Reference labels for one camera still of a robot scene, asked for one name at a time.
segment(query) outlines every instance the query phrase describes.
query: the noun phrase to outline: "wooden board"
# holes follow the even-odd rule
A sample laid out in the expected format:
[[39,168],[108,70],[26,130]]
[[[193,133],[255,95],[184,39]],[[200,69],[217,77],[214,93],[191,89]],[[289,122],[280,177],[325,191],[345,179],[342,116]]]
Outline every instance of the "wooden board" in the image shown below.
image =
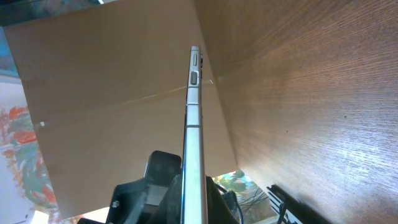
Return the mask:
[[120,0],[6,35],[62,217],[109,206],[154,150],[182,155],[192,45],[204,54],[206,174],[238,169],[193,1]]
[[397,223],[396,1],[196,5],[238,166],[333,223]]

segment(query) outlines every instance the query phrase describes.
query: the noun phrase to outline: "silver phone frame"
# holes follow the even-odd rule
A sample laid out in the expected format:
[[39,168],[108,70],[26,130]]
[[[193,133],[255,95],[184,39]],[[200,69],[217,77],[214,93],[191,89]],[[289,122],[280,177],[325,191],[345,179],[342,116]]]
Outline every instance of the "silver phone frame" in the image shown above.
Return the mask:
[[191,47],[185,106],[181,224],[207,224],[201,113],[201,52]]

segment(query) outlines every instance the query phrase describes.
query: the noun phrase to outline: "wood grain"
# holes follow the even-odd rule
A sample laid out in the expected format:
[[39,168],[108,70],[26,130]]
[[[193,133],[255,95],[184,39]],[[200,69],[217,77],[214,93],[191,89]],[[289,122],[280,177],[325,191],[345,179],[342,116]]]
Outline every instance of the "wood grain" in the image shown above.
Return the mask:
[[109,206],[154,150],[182,155],[192,45],[206,174],[238,169],[193,0],[115,1],[5,30],[62,217]]
[[333,223],[397,223],[397,2],[196,6],[240,168]]

